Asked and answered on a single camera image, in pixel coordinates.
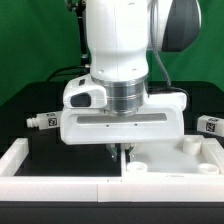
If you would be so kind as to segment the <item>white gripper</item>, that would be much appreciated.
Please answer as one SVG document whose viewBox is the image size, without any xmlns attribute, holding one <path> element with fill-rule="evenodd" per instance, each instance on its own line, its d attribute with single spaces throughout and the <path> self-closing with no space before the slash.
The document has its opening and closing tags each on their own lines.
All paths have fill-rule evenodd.
<svg viewBox="0 0 224 224">
<path fill-rule="evenodd" d="M 130 162 L 135 143 L 173 140 L 184 135 L 187 96 L 168 91 L 149 94 L 143 80 L 103 83 L 90 75 L 68 82 L 63 92 L 61 139 L 68 145 L 107 144 L 114 162 L 117 148 Z"/>
</svg>

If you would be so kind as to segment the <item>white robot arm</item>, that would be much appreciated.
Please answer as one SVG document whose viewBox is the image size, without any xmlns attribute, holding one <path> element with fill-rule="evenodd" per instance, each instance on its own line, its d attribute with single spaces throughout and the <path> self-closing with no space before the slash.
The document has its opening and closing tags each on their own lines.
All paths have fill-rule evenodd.
<svg viewBox="0 0 224 224">
<path fill-rule="evenodd" d="M 147 144 L 184 135 L 187 95 L 147 91 L 146 52 L 179 52 L 199 35 L 198 0 L 87 0 L 90 73 L 63 93 L 61 139 L 68 145 Z"/>
</svg>

